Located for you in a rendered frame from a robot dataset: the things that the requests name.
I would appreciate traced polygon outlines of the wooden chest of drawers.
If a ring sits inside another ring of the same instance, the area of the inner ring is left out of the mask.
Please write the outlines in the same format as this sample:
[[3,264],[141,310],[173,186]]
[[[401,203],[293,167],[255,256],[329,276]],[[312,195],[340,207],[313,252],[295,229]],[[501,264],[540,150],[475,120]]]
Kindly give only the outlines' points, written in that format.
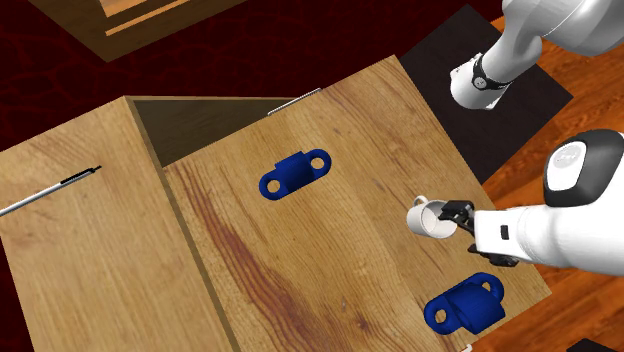
[[[322,178],[272,201],[298,151]],[[0,217],[35,352],[458,352],[422,316],[489,263],[412,234],[413,199],[491,201],[395,57],[162,165],[121,97],[0,152]]]

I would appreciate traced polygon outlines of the brown wooden cabinet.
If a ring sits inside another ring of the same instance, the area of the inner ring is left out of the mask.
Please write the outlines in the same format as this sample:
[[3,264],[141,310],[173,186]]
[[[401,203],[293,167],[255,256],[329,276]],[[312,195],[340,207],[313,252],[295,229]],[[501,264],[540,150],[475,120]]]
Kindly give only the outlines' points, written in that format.
[[246,0],[28,0],[106,62]]

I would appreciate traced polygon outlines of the blue bracket with two holes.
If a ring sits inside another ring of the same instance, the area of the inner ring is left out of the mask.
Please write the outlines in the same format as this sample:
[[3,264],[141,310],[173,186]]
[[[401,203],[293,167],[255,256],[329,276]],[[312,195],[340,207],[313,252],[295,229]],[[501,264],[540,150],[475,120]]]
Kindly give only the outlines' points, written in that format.
[[504,293],[496,276],[477,272],[430,300],[423,309],[424,320],[441,335],[460,328],[477,335],[506,316]]
[[325,150],[298,151],[264,174],[258,188],[263,197],[276,201],[324,177],[331,166],[331,156]]

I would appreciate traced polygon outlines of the silver and black pen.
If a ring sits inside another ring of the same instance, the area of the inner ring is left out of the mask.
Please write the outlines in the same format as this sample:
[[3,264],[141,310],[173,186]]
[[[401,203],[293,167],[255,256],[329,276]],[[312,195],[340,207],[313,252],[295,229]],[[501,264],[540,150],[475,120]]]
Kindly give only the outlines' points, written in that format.
[[45,189],[43,189],[43,190],[41,190],[41,191],[39,191],[39,192],[37,192],[37,193],[35,193],[33,195],[30,195],[30,196],[28,196],[28,197],[26,197],[26,198],[24,198],[24,199],[22,199],[22,200],[20,200],[20,201],[18,201],[16,203],[10,205],[8,207],[5,207],[5,208],[0,210],[0,217],[5,216],[5,215],[7,215],[7,214],[9,214],[11,212],[14,212],[15,210],[18,210],[18,209],[20,209],[20,208],[22,208],[22,207],[24,207],[24,206],[26,206],[28,204],[31,204],[31,203],[33,203],[33,202],[35,202],[35,201],[37,201],[37,200],[39,200],[39,199],[41,199],[41,198],[43,198],[45,196],[48,196],[48,195],[50,195],[50,194],[52,194],[52,193],[54,193],[54,192],[56,192],[56,191],[58,191],[58,190],[60,190],[62,188],[67,187],[68,185],[71,185],[71,184],[73,184],[73,183],[75,183],[75,182],[77,182],[79,180],[82,180],[82,179],[84,179],[84,178],[86,178],[86,177],[88,177],[88,176],[90,176],[92,174],[95,174],[101,168],[102,168],[101,165],[98,165],[98,166],[92,167],[92,168],[87,168],[87,169],[85,169],[85,170],[83,170],[83,171],[81,171],[81,172],[79,172],[77,174],[72,175],[71,177],[68,177],[66,179],[63,179],[63,180],[59,181],[58,183],[56,183],[56,184],[54,184],[54,185],[52,185],[52,186],[50,186],[48,188],[45,188]]

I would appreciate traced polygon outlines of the white cup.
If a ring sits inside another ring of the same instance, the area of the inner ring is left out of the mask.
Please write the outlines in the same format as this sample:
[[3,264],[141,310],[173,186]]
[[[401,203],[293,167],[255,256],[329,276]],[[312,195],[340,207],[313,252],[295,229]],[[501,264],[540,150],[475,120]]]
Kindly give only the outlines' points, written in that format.
[[406,223],[411,232],[435,239],[452,236],[458,226],[451,220],[440,220],[446,201],[429,200],[424,195],[417,196],[406,216]]

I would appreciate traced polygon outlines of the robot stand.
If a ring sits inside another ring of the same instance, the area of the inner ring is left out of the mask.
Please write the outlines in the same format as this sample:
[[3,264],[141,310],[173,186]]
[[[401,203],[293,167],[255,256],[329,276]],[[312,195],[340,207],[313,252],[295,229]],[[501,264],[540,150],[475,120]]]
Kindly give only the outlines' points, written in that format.
[[432,31],[400,63],[479,182],[489,179],[573,98],[535,65],[492,110],[469,110],[450,93],[450,72],[489,49],[500,32],[466,5]]

